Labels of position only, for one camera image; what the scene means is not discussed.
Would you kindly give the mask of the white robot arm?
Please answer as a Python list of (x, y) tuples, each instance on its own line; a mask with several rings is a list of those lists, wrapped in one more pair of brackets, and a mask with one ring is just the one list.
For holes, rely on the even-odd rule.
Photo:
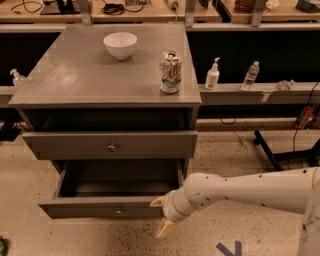
[(195, 211), (218, 201), (231, 200), (304, 216), (297, 256), (320, 254), (320, 168), (221, 177), (192, 173), (182, 187), (150, 203), (160, 207), (164, 218), (156, 233), (162, 238)]

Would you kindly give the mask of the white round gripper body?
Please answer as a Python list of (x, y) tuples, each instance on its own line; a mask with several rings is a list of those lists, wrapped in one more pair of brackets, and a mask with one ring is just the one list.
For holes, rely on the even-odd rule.
[(164, 216), (172, 222), (182, 221), (196, 210), (183, 189), (167, 193), (162, 198), (162, 209)]

